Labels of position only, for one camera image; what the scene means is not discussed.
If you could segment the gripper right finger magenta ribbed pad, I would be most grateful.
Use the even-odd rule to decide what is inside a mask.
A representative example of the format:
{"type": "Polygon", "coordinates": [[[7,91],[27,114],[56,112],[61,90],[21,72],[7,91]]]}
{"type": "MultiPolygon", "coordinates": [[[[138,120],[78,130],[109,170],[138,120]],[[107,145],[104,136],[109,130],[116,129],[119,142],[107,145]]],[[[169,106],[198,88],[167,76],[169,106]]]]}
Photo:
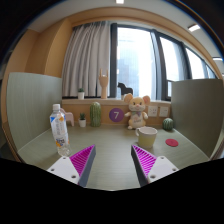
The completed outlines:
{"type": "Polygon", "coordinates": [[[141,187],[178,171],[165,156],[156,157],[139,146],[131,146],[131,156],[141,187]]]}

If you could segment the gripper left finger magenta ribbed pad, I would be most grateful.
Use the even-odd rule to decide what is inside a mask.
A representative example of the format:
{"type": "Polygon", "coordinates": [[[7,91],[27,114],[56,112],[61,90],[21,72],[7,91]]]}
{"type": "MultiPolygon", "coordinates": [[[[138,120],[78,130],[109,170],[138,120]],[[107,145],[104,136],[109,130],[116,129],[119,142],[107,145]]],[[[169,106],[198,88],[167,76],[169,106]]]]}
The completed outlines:
{"type": "Polygon", "coordinates": [[[88,146],[70,157],[61,157],[48,169],[48,172],[85,187],[95,155],[95,145],[88,146]]]}

